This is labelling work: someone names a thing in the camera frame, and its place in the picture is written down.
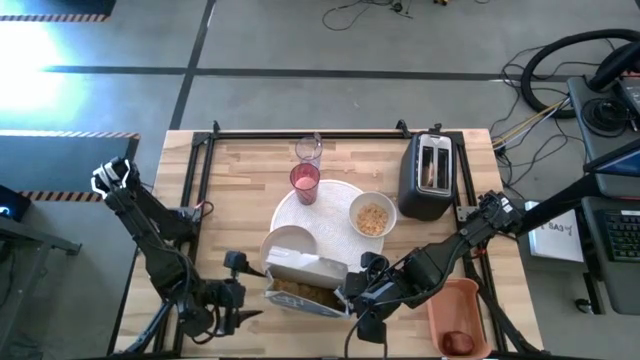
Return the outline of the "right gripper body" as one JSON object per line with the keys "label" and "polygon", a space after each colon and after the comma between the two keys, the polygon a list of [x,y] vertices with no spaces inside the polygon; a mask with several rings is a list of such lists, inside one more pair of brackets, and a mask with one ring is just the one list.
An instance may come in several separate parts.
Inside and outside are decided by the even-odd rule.
{"label": "right gripper body", "polygon": [[368,310],[357,321],[358,339],[383,344],[386,340],[384,320],[401,305],[407,294],[408,282],[402,272],[385,272],[380,279],[368,281],[366,290],[352,298],[368,300]]}

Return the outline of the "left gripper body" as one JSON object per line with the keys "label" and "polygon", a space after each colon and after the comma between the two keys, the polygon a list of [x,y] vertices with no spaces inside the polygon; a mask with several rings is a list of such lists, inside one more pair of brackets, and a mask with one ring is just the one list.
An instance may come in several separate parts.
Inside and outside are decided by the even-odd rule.
{"label": "left gripper body", "polygon": [[205,281],[189,303],[187,335],[199,336],[210,329],[214,336],[234,335],[244,296],[245,287],[235,279]]}

